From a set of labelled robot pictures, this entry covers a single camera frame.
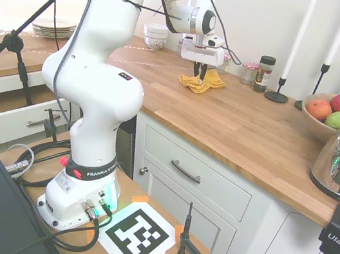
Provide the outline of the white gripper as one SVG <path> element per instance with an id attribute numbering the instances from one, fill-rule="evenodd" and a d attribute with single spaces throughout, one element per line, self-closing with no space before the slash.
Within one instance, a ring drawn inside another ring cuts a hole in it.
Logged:
<path id="1" fill-rule="evenodd" d="M 199 83 L 202 84 L 207 72 L 207 65 L 221 66 L 225 60 L 225 50 L 223 48 L 201 48 L 196 47 L 193 41 L 183 41 L 181 57 L 195 61 L 194 76 L 199 76 Z"/>

